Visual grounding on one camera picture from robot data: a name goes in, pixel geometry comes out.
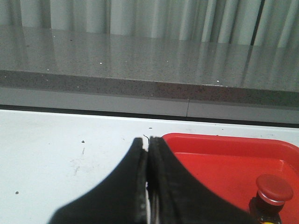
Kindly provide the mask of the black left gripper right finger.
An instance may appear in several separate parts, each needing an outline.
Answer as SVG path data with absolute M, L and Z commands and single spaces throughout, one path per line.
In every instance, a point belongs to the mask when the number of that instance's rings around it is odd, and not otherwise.
M 159 137 L 149 140 L 148 193 L 152 224 L 257 223 L 192 176 Z

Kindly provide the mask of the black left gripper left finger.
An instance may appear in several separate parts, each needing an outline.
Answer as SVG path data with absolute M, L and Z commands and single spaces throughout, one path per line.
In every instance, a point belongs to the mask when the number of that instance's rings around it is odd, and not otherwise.
M 147 152 L 135 138 L 117 167 L 96 187 L 58 209 L 51 224 L 147 223 Z

